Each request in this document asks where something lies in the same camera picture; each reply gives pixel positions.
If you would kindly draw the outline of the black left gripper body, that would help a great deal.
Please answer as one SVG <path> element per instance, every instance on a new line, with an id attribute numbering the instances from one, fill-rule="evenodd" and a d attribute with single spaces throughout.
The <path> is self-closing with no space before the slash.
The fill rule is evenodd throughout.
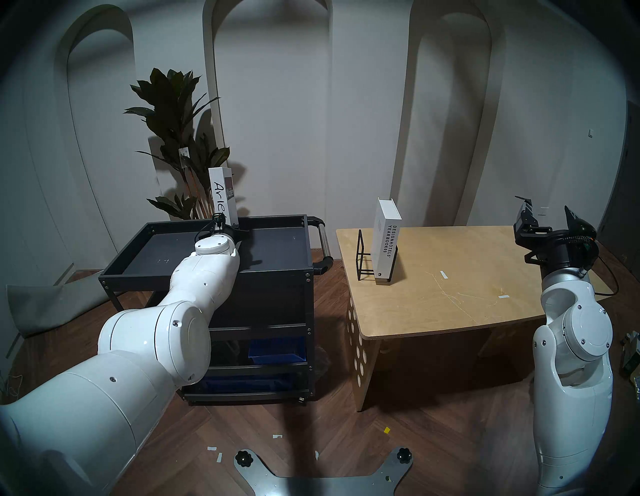
<path id="1" fill-rule="evenodd" d="M 238 223 L 228 225 L 224 214 L 213 214 L 210 222 L 200 230 L 200 240 L 216 234 L 224 234 L 232 240 L 247 240 L 248 230 L 243 230 Z"/>

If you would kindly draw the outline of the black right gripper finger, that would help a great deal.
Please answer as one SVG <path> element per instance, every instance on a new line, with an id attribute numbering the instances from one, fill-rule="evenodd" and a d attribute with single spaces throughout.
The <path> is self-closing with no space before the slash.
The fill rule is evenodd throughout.
<path id="1" fill-rule="evenodd" d="M 519 200 L 523 200 L 519 213 L 515 222 L 515 233 L 519 232 L 534 232 L 539 228 L 539 224 L 535 215 L 533 214 L 532 200 L 521 196 L 515 196 Z"/>
<path id="2" fill-rule="evenodd" d="M 566 215 L 566 223 L 568 227 L 568 234 L 571 237 L 596 237 L 597 230 L 589 224 L 587 221 L 578 217 L 574 211 L 569 209 L 567 205 L 564 206 Z"/>

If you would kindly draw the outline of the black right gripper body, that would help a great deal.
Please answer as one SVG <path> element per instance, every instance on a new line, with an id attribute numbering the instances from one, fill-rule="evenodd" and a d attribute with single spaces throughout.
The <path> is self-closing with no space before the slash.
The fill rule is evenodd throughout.
<path id="1" fill-rule="evenodd" d="M 589 271 L 597 258 L 599 247 L 596 237 L 572 237 L 568 230 L 555 230 L 539 227 L 534 232 L 515 233 L 517 245 L 529 250 L 524 261 L 540 267 L 541 271 L 578 269 Z"/>

